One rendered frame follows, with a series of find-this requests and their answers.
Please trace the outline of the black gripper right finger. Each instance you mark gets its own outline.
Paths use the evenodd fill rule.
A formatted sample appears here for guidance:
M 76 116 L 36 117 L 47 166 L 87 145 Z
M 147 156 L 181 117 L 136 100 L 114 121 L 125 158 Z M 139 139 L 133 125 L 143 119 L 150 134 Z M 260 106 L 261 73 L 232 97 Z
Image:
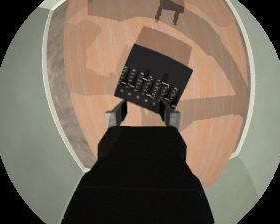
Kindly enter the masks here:
M 181 113 L 174 111 L 165 100 L 160 100 L 159 114 L 166 126 L 173 126 L 179 131 Z

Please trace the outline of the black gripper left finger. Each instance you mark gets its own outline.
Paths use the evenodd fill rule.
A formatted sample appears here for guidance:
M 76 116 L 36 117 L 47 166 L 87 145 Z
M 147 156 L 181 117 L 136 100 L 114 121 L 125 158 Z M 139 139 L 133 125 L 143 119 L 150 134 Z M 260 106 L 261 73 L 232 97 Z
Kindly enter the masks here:
M 105 112 L 107 130 L 111 126 L 120 126 L 127 115 L 127 100 L 122 100 L 112 111 Z

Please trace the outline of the black lighting desk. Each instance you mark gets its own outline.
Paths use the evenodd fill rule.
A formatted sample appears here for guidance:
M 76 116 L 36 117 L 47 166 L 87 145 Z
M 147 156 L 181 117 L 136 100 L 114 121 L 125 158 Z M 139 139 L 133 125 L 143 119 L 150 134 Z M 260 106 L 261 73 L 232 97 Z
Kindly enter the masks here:
M 133 44 L 114 96 L 159 114 L 160 100 L 176 108 L 192 72 L 164 54 Z

